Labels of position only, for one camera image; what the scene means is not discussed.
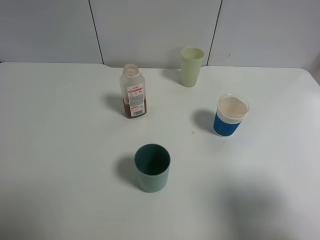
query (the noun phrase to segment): bottle cap opening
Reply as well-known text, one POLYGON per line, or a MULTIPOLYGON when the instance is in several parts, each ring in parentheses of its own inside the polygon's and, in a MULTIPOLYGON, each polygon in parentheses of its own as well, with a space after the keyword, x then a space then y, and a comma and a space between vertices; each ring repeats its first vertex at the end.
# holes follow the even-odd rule
POLYGON ((126 64, 123 67, 122 73, 126 75, 127 77, 135 77, 139 75, 139 68, 135 64, 126 64))

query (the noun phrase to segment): bottle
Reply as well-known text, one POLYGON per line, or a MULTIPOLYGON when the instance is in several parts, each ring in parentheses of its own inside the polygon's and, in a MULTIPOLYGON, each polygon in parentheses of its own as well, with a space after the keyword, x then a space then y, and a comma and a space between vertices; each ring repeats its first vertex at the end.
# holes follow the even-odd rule
POLYGON ((128 119, 147 112, 146 81, 134 64, 126 64, 120 77, 120 87, 125 115, 128 119))

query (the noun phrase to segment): teal cup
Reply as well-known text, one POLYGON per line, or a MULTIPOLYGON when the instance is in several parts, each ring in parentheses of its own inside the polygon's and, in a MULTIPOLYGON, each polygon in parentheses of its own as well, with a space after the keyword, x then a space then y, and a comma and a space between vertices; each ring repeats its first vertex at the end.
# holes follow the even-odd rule
POLYGON ((185 47, 181 51, 181 84, 193 87, 204 62, 205 53, 200 48, 185 47))
POLYGON ((134 155, 134 165, 138 172, 138 182, 142 190, 154 193, 167 183, 170 167, 168 151, 158 144, 147 144, 134 155))

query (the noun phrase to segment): brown liquid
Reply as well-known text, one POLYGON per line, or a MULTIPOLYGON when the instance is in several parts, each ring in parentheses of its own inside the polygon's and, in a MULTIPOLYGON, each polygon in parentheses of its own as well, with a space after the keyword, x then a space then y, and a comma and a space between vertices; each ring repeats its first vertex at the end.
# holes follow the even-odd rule
POLYGON ((124 106, 124 111, 125 111, 125 115, 128 119, 135 119, 138 118, 140 116, 143 116, 147 113, 147 100, 144 99, 144 113, 138 115, 138 116, 131 116, 131 111, 130 111, 130 104, 129 103, 125 103, 124 100, 123 101, 123 106, 124 106))

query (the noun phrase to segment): cup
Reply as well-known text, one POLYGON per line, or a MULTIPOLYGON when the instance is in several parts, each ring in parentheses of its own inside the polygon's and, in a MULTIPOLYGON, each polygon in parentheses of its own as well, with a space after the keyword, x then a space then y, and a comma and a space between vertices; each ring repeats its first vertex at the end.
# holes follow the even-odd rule
POLYGON ((221 137, 231 136, 250 109, 249 103, 237 94, 220 97, 213 123, 213 129, 221 137))
POLYGON ((185 87, 196 85, 205 53, 200 48, 185 47, 181 51, 181 84, 185 87))
POLYGON ((140 187, 149 193, 163 189, 168 180, 170 155, 158 144, 147 144, 134 155, 134 164, 138 171, 140 187))

